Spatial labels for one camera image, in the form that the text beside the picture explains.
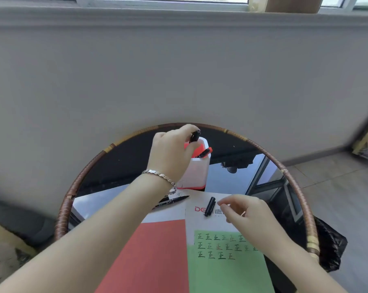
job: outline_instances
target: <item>red paper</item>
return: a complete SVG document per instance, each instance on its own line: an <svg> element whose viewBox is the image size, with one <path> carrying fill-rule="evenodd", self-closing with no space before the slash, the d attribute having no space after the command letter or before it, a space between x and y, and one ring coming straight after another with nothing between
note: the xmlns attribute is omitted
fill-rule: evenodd
<svg viewBox="0 0 368 293"><path fill-rule="evenodd" d="M185 220L142 223L95 293L189 293Z"/></svg>

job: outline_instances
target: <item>tiled floor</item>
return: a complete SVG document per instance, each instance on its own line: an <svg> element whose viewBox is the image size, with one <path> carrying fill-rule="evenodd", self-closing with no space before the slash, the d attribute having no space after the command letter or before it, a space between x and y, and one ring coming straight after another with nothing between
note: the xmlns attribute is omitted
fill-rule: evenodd
<svg viewBox="0 0 368 293"><path fill-rule="evenodd" d="M368 293L368 161L337 153L289 167L315 216L348 239L331 275L349 293Z"/></svg>

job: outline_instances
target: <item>pen holder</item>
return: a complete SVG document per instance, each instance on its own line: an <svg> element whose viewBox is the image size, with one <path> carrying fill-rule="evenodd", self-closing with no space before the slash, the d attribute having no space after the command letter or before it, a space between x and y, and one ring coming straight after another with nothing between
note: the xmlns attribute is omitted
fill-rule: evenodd
<svg viewBox="0 0 368 293"><path fill-rule="evenodd" d="M200 146L196 148L192 155L189 166L183 177L176 183L178 189L194 189L202 190L206 187L208 168L210 166L211 153L203 158L195 158L206 148L209 147L205 138L199 137L198 143Z"/></svg>

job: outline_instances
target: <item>green paper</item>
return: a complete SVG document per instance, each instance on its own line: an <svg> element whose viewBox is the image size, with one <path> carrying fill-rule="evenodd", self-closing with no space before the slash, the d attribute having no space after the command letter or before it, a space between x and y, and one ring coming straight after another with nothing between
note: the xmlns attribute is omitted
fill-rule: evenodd
<svg viewBox="0 0 368 293"><path fill-rule="evenodd" d="M264 255L239 232L196 230L187 252L190 293L274 293Z"/></svg>

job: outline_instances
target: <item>left hand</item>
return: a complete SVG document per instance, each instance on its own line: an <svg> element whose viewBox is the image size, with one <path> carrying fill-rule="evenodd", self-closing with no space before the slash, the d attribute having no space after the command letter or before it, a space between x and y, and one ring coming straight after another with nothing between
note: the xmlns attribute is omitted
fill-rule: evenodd
<svg viewBox="0 0 368 293"><path fill-rule="evenodd" d="M177 130L158 132L153 138L147 169L163 173L174 182L184 175L198 142L190 143L184 149L192 133L199 130L192 124L186 124Z"/></svg>

